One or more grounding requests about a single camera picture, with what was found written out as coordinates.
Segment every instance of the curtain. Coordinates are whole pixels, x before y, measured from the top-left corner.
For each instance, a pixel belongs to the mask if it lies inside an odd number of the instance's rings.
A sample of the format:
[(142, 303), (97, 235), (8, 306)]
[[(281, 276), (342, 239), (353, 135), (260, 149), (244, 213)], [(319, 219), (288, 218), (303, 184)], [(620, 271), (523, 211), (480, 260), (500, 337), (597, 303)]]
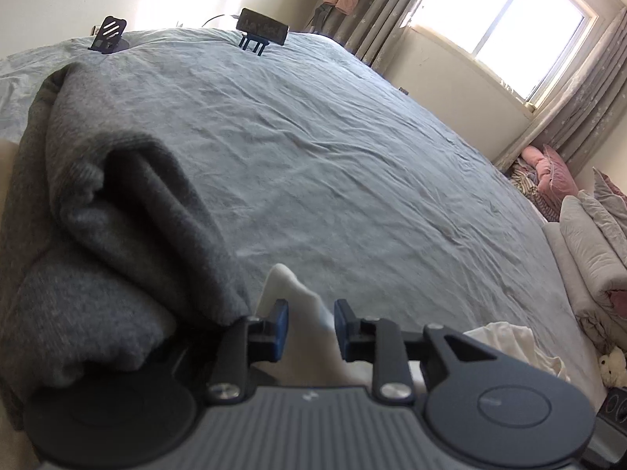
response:
[(383, 73), (394, 54), (406, 18), (419, 0), (359, 0), (354, 11), (333, 8), (315, 31), (340, 43), (376, 72)]
[(622, 9), (566, 87), (495, 166), (504, 172), (527, 145), (549, 145), (576, 176), (627, 108), (626, 59), (627, 9)]

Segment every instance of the metal screw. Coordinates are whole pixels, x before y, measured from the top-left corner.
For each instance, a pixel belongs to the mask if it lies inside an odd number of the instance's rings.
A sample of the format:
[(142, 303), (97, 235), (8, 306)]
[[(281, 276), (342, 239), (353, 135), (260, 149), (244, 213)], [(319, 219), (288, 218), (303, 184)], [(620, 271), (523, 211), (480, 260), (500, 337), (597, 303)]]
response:
[(404, 383), (386, 383), (381, 387), (381, 395), (387, 399), (407, 399), (411, 389)]
[(209, 392), (217, 399), (235, 399), (241, 393), (239, 387), (233, 383), (216, 383), (209, 387)]

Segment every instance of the teddy bear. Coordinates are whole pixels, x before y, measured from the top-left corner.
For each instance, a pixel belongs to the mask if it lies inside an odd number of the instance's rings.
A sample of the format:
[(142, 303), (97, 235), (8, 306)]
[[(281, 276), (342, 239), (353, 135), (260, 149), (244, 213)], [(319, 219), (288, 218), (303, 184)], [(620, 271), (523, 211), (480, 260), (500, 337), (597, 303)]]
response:
[(627, 387), (625, 354), (616, 347), (608, 355), (599, 357), (599, 368), (603, 385), (606, 387)]

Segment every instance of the pink pillow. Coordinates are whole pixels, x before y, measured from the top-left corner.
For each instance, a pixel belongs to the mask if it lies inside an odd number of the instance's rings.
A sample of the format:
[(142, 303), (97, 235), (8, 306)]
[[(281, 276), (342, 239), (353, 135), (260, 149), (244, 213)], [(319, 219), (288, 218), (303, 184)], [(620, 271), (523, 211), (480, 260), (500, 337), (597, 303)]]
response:
[(610, 191), (612, 191), (613, 194), (616, 194), (617, 196), (620, 196), (623, 199), (623, 202), (625, 202), (625, 205), (627, 206), (627, 196), (625, 196), (625, 194), (623, 194), (623, 191), (621, 191), (616, 186), (616, 184), (614, 182), (612, 182), (611, 179), (605, 173), (599, 172), (599, 174), (601, 175), (601, 177), (603, 178), (603, 180), (605, 181), (605, 183), (609, 187)]
[(530, 166), (533, 166), (534, 168), (537, 168), (537, 164), (538, 162), (540, 162), (541, 160), (544, 159), (544, 155), (542, 154), (542, 152), (540, 152), (540, 150), (538, 150), (536, 147), (534, 146), (528, 146), (526, 147), (522, 153), (520, 154), (520, 156), (523, 158), (523, 160), (529, 164)]
[(544, 145), (544, 155), (551, 163), (551, 196), (557, 207), (561, 207), (562, 201), (567, 196), (577, 197), (579, 187), (559, 153), (550, 146)]

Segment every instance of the wrinkled sheet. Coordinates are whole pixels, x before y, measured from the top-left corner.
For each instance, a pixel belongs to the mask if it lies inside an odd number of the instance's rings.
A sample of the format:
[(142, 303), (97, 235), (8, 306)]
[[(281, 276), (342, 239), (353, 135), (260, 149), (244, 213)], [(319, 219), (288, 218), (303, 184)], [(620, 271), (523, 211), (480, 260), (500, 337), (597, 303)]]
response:
[(251, 296), (277, 262), (327, 306), (404, 329), (528, 326), (600, 404), (596, 357), (526, 199), (477, 150), (344, 49), (290, 34), (263, 56), (237, 33), (129, 33), (101, 56), (89, 39), (0, 61), (0, 129), (18, 139), (46, 75), (79, 57), (128, 69), (114, 87), (208, 201)]

